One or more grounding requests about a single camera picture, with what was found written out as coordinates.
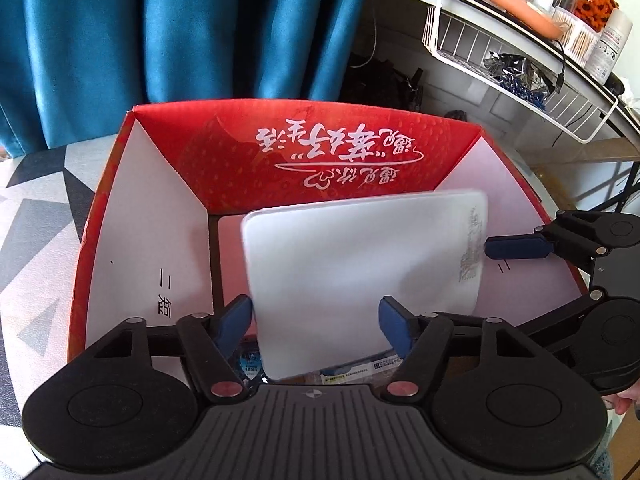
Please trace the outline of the person's right hand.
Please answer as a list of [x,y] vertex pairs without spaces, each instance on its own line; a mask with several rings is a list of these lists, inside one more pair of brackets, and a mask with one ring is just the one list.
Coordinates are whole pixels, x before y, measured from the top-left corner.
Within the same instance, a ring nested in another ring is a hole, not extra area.
[[637,380],[631,387],[609,396],[605,396],[603,401],[609,410],[613,410],[617,415],[623,415],[629,410],[631,405],[639,404],[640,380]]

